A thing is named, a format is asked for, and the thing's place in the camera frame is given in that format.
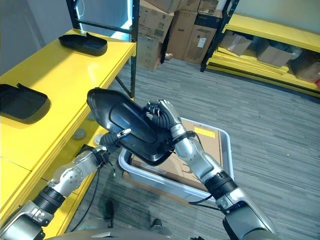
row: yellow shelving unit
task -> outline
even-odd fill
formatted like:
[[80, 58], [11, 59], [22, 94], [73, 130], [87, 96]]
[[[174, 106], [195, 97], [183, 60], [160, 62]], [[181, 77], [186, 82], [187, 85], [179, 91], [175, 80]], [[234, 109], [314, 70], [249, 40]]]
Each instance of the yellow shelving unit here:
[[223, 32], [225, 32], [225, 30], [246, 33], [320, 52], [319, 34], [276, 22], [233, 14], [229, 23], [225, 25]]
[[[66, 34], [79, 33], [72, 29]], [[39, 182], [52, 176], [54, 168], [70, 162], [83, 144], [92, 146], [93, 137], [106, 132], [95, 122], [85, 120], [90, 111], [87, 93], [111, 84], [128, 59], [135, 56], [136, 43], [92, 35], [108, 41], [108, 49], [102, 56], [76, 52], [56, 39], [0, 77], [0, 84], [21, 83], [46, 94], [51, 101], [49, 112], [33, 124], [0, 118], [2, 223], [36, 192]], [[86, 130], [86, 137], [81, 141], [71, 139], [80, 125]], [[72, 193], [64, 203], [63, 213], [59, 210], [54, 223], [46, 229], [54, 226], [57, 233], [64, 232], [92, 179], [93, 174]]]
[[[320, 52], [320, 34], [250, 16], [233, 14], [222, 32], [224, 33], [226, 30], [246, 33]], [[249, 51], [246, 51], [242, 56], [236, 56], [218, 47], [206, 64], [207, 68], [211, 70], [252, 78], [320, 98], [320, 89], [317, 88], [315, 83], [296, 78], [289, 69], [284, 69], [288, 68], [287, 66], [281, 69], [258, 61], [254, 54]]]

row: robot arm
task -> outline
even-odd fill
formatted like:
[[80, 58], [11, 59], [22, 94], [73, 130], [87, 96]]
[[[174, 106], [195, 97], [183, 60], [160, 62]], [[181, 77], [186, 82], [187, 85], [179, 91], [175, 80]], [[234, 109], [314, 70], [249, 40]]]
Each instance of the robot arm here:
[[186, 129], [173, 105], [166, 100], [149, 102], [149, 118], [162, 128], [169, 129], [176, 154], [215, 198], [216, 205], [225, 214], [223, 226], [231, 240], [279, 239], [274, 225], [252, 199], [233, 181], [200, 143], [188, 138]]
[[42, 227], [48, 226], [65, 198], [77, 189], [86, 176], [108, 162], [105, 146], [85, 150], [72, 162], [61, 166], [34, 200], [18, 208], [0, 229], [0, 239], [42, 240]]

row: cardboard box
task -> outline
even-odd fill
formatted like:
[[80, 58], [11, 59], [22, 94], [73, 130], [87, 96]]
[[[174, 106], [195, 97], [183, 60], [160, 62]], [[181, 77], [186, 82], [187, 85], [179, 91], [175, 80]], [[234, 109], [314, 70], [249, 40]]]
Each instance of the cardboard box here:
[[218, 0], [201, 0], [198, 8], [199, 13], [214, 15], [218, 6]]
[[160, 63], [161, 47], [157, 40], [138, 35], [136, 66], [153, 72]]
[[173, 13], [168, 14], [145, 0], [141, 0], [138, 32], [163, 43], [173, 17]]
[[200, 64], [206, 55], [216, 31], [217, 29], [215, 28], [194, 25], [185, 49], [183, 60]]
[[217, 10], [214, 15], [198, 13], [194, 21], [194, 25], [217, 29], [221, 21], [222, 12]]
[[156, 6], [158, 9], [166, 12], [167, 14], [174, 13], [180, 10], [188, 0], [146, 0], [148, 3]]
[[293, 56], [291, 52], [280, 50], [270, 45], [270, 42], [260, 37], [256, 43], [256, 56], [259, 61], [281, 67]]
[[200, 0], [188, 0], [187, 3], [181, 8], [181, 10], [197, 12], [199, 4]]
[[171, 25], [170, 39], [166, 52], [175, 59], [183, 59], [197, 13], [179, 10], [175, 12]]
[[315, 83], [320, 79], [320, 53], [304, 50], [302, 54], [289, 62], [297, 79]]
[[123, 172], [123, 175], [122, 175], [123, 179], [133, 185], [138, 185], [139, 187], [141, 188], [144, 188], [144, 189], [147, 189], [148, 191], [152, 192], [153, 194], [158, 194], [160, 196], [163, 196], [163, 197], [166, 197], [174, 202], [178, 202], [182, 205], [184, 205], [185, 207], [191, 207], [192, 205], [189, 204], [189, 202], [179, 196], [176, 196], [172, 193], [168, 193], [166, 191], [163, 191], [159, 188], [156, 188], [156, 187], [153, 187], [153, 186], [149, 186], [145, 183], [142, 183], [140, 181], [137, 181], [137, 180], [133, 180], [130, 176], [129, 176], [129, 173], [127, 171], [124, 171]]
[[232, 31], [227, 31], [219, 46], [237, 54], [238, 56], [241, 56], [249, 47], [251, 42], [251, 40], [245, 38], [244, 36], [236, 34]]
[[[187, 130], [198, 133], [204, 150], [216, 159], [218, 163], [222, 164], [220, 133], [214, 129], [200, 124], [194, 124], [190, 121], [182, 122]], [[190, 171], [188, 165], [174, 153], [159, 166], [149, 166], [136, 156], [133, 156], [131, 164], [137, 168], [163, 176], [173, 181], [199, 190], [207, 191], [206, 187]]]
[[320, 79], [318, 81], [315, 82], [315, 85], [318, 89], [320, 89]]

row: white plastic tray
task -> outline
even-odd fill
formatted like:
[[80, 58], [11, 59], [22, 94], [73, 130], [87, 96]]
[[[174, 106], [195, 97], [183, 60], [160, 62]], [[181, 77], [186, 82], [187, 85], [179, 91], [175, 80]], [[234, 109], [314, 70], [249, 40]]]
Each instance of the white plastic tray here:
[[[189, 119], [185, 119], [185, 118], [183, 119], [195, 124], [203, 125], [207, 128], [220, 131], [223, 168], [226, 171], [226, 173], [228, 173], [229, 176], [232, 179], [234, 179], [234, 170], [233, 170], [232, 157], [231, 157], [231, 145], [230, 145], [229, 134], [226, 131], [219, 129], [217, 127], [209, 126], [209, 125], [192, 121]], [[167, 179], [163, 176], [159, 176], [154, 173], [151, 173], [130, 165], [129, 162], [130, 162], [131, 155], [132, 155], [131, 152], [129, 152], [126, 149], [122, 149], [119, 155], [118, 161], [120, 166], [125, 171], [128, 172], [132, 180], [160, 189], [164, 192], [178, 196], [189, 202], [199, 201], [209, 196], [208, 192], [199, 190], [191, 186], [187, 186], [185, 184]]]

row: black shelf post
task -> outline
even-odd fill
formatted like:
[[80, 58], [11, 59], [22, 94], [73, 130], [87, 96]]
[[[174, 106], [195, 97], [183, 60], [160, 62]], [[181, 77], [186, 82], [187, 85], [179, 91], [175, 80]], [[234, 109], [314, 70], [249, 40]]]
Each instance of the black shelf post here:
[[[69, 15], [71, 19], [71, 23], [74, 29], [80, 29], [80, 24], [85, 24], [89, 26], [94, 26], [102, 29], [108, 29], [116, 32], [121, 32], [125, 34], [131, 35], [131, 42], [138, 42], [138, 27], [139, 27], [139, 6], [140, 0], [132, 0], [132, 26], [130, 29], [123, 29], [117, 26], [111, 26], [106, 24], [101, 24], [93, 21], [79, 19], [76, 7], [79, 0], [66, 0], [66, 5], [69, 10]], [[118, 76], [115, 77], [117, 82], [121, 85], [124, 91], [129, 95], [130, 98], [135, 97], [135, 87], [136, 87], [136, 69], [137, 69], [137, 48], [135, 50], [135, 56], [131, 57], [131, 79], [130, 79], [130, 91], [127, 89], [125, 84], [120, 80]]]
[[225, 5], [222, 10], [222, 21], [216, 30], [216, 34], [214, 35], [212, 42], [209, 45], [208, 51], [201, 62], [200, 71], [204, 72], [207, 67], [208, 59], [213, 55], [214, 51], [216, 50], [218, 44], [221, 42], [222, 38], [224, 37], [223, 30], [226, 24], [230, 21], [232, 15], [235, 12], [235, 9], [239, 3], [239, 0], [226, 0]]

